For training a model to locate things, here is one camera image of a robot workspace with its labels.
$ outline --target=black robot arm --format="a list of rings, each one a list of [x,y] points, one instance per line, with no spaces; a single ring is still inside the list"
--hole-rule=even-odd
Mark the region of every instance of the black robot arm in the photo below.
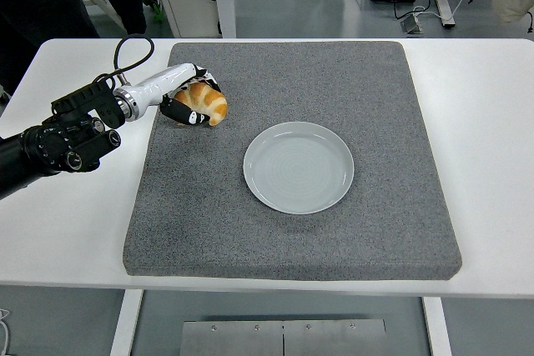
[[[52,110],[42,125],[0,140],[0,199],[41,177],[93,171],[120,145],[118,133],[105,125],[118,128],[126,118],[105,81],[53,102]],[[92,110],[100,118],[89,115]]]

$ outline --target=metal plate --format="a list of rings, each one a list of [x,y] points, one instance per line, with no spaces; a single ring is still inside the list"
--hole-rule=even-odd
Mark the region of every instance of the metal plate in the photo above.
[[[285,356],[386,356],[384,320],[286,321]]]
[[[386,356],[384,320],[186,322],[181,356]]]
[[[280,321],[185,322],[180,356],[281,356]]]

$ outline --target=plate rim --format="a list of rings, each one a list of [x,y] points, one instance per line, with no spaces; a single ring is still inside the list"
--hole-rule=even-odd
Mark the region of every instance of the plate rim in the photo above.
[[[254,143],[256,143],[257,141],[260,140],[260,138],[262,136],[264,136],[268,131],[270,130],[274,130],[275,128],[279,128],[280,126],[284,126],[284,125],[300,125],[300,126],[312,126],[312,127],[315,127],[315,128],[318,128],[318,129],[321,129],[321,130],[325,130],[325,131],[328,131],[331,135],[334,136],[334,138],[336,138],[337,141],[339,141],[339,143],[342,145],[342,148],[344,150],[346,150],[347,154],[350,155],[349,159],[350,159],[350,180],[348,181],[348,183],[346,184],[346,189],[345,191],[335,200],[335,202],[332,202],[326,206],[324,206],[323,208],[319,208],[319,209],[316,209],[316,210],[313,210],[313,211],[306,211],[306,212],[289,212],[289,211],[286,211],[286,210],[283,210],[282,208],[278,208],[276,207],[275,204],[273,203],[268,203],[266,202],[266,200],[263,200],[261,196],[259,196],[256,192],[257,191],[254,191],[253,190],[253,186],[254,185],[251,185],[251,182],[250,182],[250,173],[247,171],[247,167],[246,167],[246,162],[247,162],[247,155],[249,155],[249,153],[251,152],[250,149],[251,147],[253,146]],[[322,212],[328,208],[331,208],[332,206],[334,206],[335,204],[337,204],[342,198],[345,197],[345,195],[349,192],[349,189],[350,187],[352,186],[352,182],[354,180],[354,175],[355,175],[355,167],[354,167],[354,157],[352,156],[352,152],[350,151],[349,149],[349,146],[346,144],[346,142],[337,134],[335,133],[334,131],[332,131],[331,129],[328,129],[327,127],[324,127],[322,125],[319,125],[317,123],[310,123],[310,122],[306,122],[306,121],[288,121],[288,122],[284,122],[284,123],[278,123],[278,124],[275,124],[275,125],[272,125],[266,129],[264,129],[262,132],[260,132],[258,135],[256,135],[254,137],[254,139],[249,143],[249,146],[247,147],[246,151],[244,152],[244,156],[243,156],[243,175],[244,175],[244,180],[247,184],[247,187],[249,188],[249,191],[261,202],[263,203],[264,205],[268,206],[269,208],[272,208],[273,210],[276,210],[276,211],[279,211],[281,213],[286,213],[286,214],[294,214],[294,215],[303,215],[303,214],[312,214],[312,213],[318,213],[318,212]]]

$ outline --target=floor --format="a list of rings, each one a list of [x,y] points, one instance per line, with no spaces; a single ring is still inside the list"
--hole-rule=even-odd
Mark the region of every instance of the floor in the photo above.
[[[449,0],[451,8],[459,1]],[[416,0],[415,5],[426,6],[427,2]],[[239,38],[406,36],[395,19],[392,5],[370,0],[236,0],[235,6]],[[397,12],[405,13],[412,7],[399,5]],[[97,7],[88,10],[103,38],[124,35]],[[433,0],[429,11],[437,13]],[[167,22],[155,22],[149,8],[145,12],[149,36],[172,37]],[[444,29],[433,15],[421,15],[419,19],[423,29],[419,37],[423,38],[534,38],[534,34],[527,33],[529,17],[502,26],[493,15],[489,0],[475,0],[472,4],[464,0],[455,14],[456,26],[452,29]],[[115,290],[0,287],[0,308],[12,311],[5,319],[11,329],[8,351],[30,356],[108,354],[122,294]],[[141,314],[139,327],[143,331],[139,332],[143,336],[136,342],[134,354],[150,354],[151,343],[159,344],[159,354],[177,354],[179,324],[176,327],[169,324],[177,322],[177,316],[183,313],[183,310],[176,310],[179,294],[150,292],[147,301],[152,306]],[[214,300],[205,295],[203,301]],[[174,311],[167,308],[169,303],[175,305]],[[276,304],[277,300],[272,298],[268,306],[278,310]],[[534,347],[532,301],[451,298],[444,299],[443,304],[453,354],[531,354]],[[0,330],[0,348],[2,345]]]

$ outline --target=croissant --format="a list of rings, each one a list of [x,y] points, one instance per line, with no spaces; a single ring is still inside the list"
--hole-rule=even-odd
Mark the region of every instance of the croissant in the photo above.
[[[192,83],[187,89],[176,93],[174,99],[197,113],[207,114],[212,127],[223,121],[228,111],[224,95],[207,83]]]

